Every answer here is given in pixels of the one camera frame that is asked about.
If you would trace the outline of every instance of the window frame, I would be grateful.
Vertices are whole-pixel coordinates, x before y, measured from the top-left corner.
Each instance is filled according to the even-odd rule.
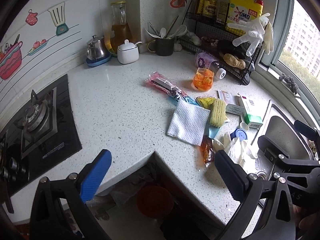
[[[278,0],[275,19],[273,24],[274,29],[274,51],[269,55],[262,53],[260,63],[271,68],[277,74],[282,73],[290,75],[296,84],[299,86],[299,95],[301,101],[313,115],[317,125],[320,126],[320,104],[313,96],[311,91],[303,84],[303,82],[284,64],[279,61],[280,54],[285,46],[286,39],[289,34],[291,20],[293,15],[294,0]]]

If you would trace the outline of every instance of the stainless steel sink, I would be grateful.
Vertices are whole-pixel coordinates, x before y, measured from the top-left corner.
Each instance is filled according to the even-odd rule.
[[[308,146],[307,139],[295,132],[292,116],[287,117],[271,100],[263,118],[263,126],[259,129],[252,143],[252,150],[258,152],[256,173],[264,179],[269,179],[272,172],[272,163],[259,150],[258,138],[267,135],[279,145],[292,159],[313,160],[314,155]]]

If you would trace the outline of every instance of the glass pitcher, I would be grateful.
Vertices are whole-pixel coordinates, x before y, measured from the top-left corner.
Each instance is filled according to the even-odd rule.
[[[117,53],[118,46],[124,40],[132,42],[132,34],[125,15],[125,1],[111,3],[113,20],[111,27],[110,43],[113,51]]]

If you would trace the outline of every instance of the yellow sponge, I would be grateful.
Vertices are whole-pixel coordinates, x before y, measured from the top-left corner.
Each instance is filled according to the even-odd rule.
[[[210,124],[220,128],[226,116],[226,103],[221,99],[216,99],[211,106]]]

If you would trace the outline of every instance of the fruit plate sticker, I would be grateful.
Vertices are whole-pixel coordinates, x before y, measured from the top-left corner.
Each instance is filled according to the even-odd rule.
[[[41,50],[43,47],[45,47],[47,45],[48,41],[46,39],[43,39],[41,42],[40,41],[36,41],[33,44],[33,47],[31,48],[31,50],[29,50],[27,56],[32,56],[33,54],[37,53],[39,50]]]

